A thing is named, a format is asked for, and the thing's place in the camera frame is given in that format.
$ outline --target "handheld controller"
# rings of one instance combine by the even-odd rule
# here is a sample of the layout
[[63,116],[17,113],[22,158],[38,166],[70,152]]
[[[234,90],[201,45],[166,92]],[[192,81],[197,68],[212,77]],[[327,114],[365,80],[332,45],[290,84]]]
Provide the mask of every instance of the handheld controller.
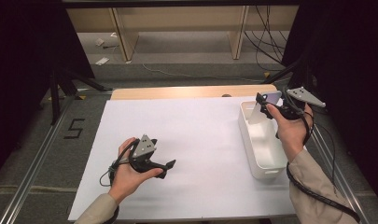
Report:
[[[284,102],[281,106],[274,105],[285,119],[299,119],[304,114],[305,103],[311,105],[318,105],[321,107],[326,106],[325,103],[318,100],[304,87],[286,90],[283,92]],[[268,119],[272,119],[273,116],[267,110],[267,102],[260,93],[256,96],[256,101],[261,105],[260,112],[264,113]]]
[[157,139],[150,140],[147,135],[143,135],[140,141],[133,145],[133,149],[130,153],[129,162],[132,168],[139,173],[144,173],[154,168],[162,168],[163,172],[157,175],[157,178],[164,179],[169,169],[172,169],[176,160],[169,161],[165,165],[158,164],[150,160],[154,151]]
[[[176,160],[169,161],[165,165],[151,161],[150,157],[154,154],[154,151],[157,149],[155,147],[156,143],[157,139],[150,139],[147,135],[144,134],[141,139],[136,139],[130,145],[128,145],[120,154],[119,158],[116,161],[114,161],[112,165],[109,167],[108,172],[110,186],[113,184],[117,168],[120,165],[126,163],[129,163],[131,167],[139,173],[144,173],[154,168],[162,168],[163,172],[157,175],[156,177],[164,179],[167,171],[174,167]],[[131,151],[130,156],[128,158],[122,158],[122,156],[127,150]]]

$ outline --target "gray floor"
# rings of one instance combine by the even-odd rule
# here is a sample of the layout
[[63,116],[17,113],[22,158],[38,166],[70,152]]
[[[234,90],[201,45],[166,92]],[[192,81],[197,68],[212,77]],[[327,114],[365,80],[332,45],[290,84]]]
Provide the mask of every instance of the gray floor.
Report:
[[[121,59],[119,48],[103,49],[95,45],[97,38],[105,41],[103,46],[117,45],[117,39],[110,34],[78,35],[92,64],[96,81],[107,87],[252,84],[259,83],[264,79],[264,73],[269,72],[261,69],[256,63],[256,50],[246,37],[244,37],[240,60],[233,60],[227,34],[221,32],[142,33],[133,59],[127,63]],[[278,44],[284,45],[285,40],[279,33],[273,33],[273,37]],[[273,53],[273,48],[265,49]],[[95,65],[95,62],[103,57],[110,60],[104,65]],[[258,61],[268,69],[282,68],[281,65],[261,53],[258,54]],[[286,83],[286,80],[282,80],[276,82],[275,85],[280,87]],[[77,86],[89,88],[81,82],[77,82]],[[85,96],[84,100],[76,98],[67,108],[61,127],[15,223],[68,223],[70,207],[75,199],[105,102],[110,98],[110,92],[82,91],[78,95]],[[67,102],[63,99],[62,92],[61,96],[61,103]],[[51,103],[48,94],[44,97],[42,106],[43,109],[37,111],[31,125],[21,138],[22,148],[12,152],[0,172],[0,218],[50,129]],[[76,134],[76,132],[68,131],[73,119],[84,119],[77,123],[83,132],[77,139],[66,139],[66,136]],[[332,142],[334,142],[338,167],[363,207],[368,223],[378,223],[378,198],[353,159],[346,153],[347,148],[327,111],[316,110],[315,122],[318,123],[319,131],[328,146],[332,147]],[[307,147],[327,172],[328,168],[314,141],[310,140]],[[273,218],[272,222],[274,224],[299,223],[295,217]],[[248,220],[246,223],[257,223],[257,221]]]

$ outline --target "finger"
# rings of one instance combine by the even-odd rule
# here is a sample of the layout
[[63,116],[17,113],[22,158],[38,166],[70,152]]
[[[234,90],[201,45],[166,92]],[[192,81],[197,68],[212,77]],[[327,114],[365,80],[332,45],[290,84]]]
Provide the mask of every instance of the finger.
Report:
[[141,182],[150,179],[151,177],[155,177],[163,172],[162,168],[154,168],[149,171],[146,171],[140,174]]
[[126,147],[127,147],[131,142],[133,142],[134,140],[135,140],[134,137],[125,140],[125,141],[121,144],[121,146],[119,146],[119,154],[121,154],[122,150],[124,150],[124,148],[126,148]]
[[273,116],[276,122],[280,122],[285,119],[282,116],[281,112],[279,112],[279,110],[274,105],[267,104],[266,106],[267,106],[268,112],[270,112],[270,114]]
[[304,108],[304,111],[307,112],[308,114],[310,114],[311,116],[313,116],[313,111],[311,109],[310,106],[308,106],[308,104],[305,104],[305,108]]
[[308,106],[308,104],[305,104],[304,112],[304,117],[307,120],[308,125],[312,127],[314,122],[314,114],[311,107]]

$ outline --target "wrist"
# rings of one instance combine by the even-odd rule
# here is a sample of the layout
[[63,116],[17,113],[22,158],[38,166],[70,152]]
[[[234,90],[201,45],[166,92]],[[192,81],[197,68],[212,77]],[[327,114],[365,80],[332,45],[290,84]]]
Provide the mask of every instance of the wrist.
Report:
[[116,204],[119,205],[128,195],[121,192],[121,190],[111,188],[108,194],[116,201]]
[[288,162],[292,162],[292,161],[294,161],[296,156],[300,152],[302,152],[302,150],[304,149],[304,145],[303,144],[284,144],[284,143],[282,143],[282,148],[285,151]]

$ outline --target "person's left hand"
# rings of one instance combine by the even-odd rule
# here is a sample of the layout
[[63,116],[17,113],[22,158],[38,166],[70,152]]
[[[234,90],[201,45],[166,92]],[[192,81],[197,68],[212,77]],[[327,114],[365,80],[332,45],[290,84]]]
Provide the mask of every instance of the person's left hand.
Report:
[[[134,140],[134,137],[125,140],[125,142],[119,147],[119,154]],[[130,150],[127,150],[123,157],[128,158],[130,152]],[[139,185],[145,182],[145,180],[155,177],[161,173],[161,168],[151,169],[145,173],[138,173],[129,163],[122,164],[116,171],[113,185],[108,193],[116,200],[116,204],[120,204],[123,199],[133,194]]]

